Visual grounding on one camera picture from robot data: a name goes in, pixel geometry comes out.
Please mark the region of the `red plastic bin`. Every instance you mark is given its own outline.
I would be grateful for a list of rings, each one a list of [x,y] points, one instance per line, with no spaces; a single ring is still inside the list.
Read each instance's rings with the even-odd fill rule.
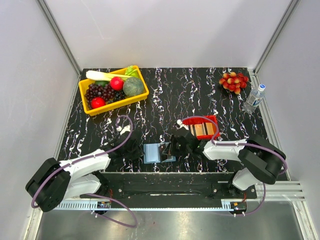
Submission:
[[[188,127],[189,131],[198,140],[216,140],[221,134],[218,128],[218,121],[215,115],[206,115],[204,118],[192,116],[183,119],[182,124]]]

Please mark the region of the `yellow plastic tray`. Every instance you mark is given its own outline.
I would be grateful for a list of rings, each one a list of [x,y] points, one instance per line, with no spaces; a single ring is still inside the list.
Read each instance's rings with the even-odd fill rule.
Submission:
[[[78,83],[84,112],[96,116],[145,100],[149,89],[138,66],[112,72],[88,70]]]

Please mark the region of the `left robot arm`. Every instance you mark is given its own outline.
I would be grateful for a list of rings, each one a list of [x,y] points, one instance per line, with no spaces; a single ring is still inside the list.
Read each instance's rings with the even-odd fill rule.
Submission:
[[[109,192],[109,181],[101,173],[121,160],[136,160],[144,151],[135,138],[121,137],[95,151],[71,160],[48,158],[25,185],[33,208],[49,212],[62,201],[94,194],[102,198]]]

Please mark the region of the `blue card holder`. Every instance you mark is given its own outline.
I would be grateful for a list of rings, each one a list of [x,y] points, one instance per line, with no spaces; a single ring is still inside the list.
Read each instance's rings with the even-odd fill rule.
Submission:
[[[176,157],[169,154],[170,146],[169,142],[144,144],[143,162],[145,164],[175,162]]]

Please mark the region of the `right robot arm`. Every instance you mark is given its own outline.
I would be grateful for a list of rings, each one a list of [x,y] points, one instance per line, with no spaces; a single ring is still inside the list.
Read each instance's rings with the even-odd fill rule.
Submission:
[[[278,176],[287,170],[286,155],[257,134],[233,141],[219,141],[215,137],[200,139],[191,131],[180,128],[171,135],[168,143],[159,147],[159,152],[167,158],[190,155],[199,160],[242,163],[244,168],[235,172],[227,186],[227,192],[233,198],[239,198],[257,183],[275,184]]]

